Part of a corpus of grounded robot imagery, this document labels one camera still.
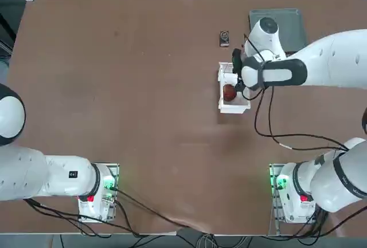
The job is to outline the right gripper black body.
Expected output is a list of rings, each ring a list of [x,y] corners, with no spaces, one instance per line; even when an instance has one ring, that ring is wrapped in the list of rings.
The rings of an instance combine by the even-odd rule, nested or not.
[[[244,90],[245,90],[245,88],[246,88],[246,86],[245,86],[245,84],[243,83],[243,81],[242,81],[242,80],[238,80],[238,81],[237,81],[237,84],[235,85],[235,91],[236,91],[237,93],[238,93],[238,92],[240,92],[243,98],[245,98],[246,100],[249,100],[249,98],[248,98],[248,97],[246,97],[246,96],[245,96],[245,94],[244,94]]]

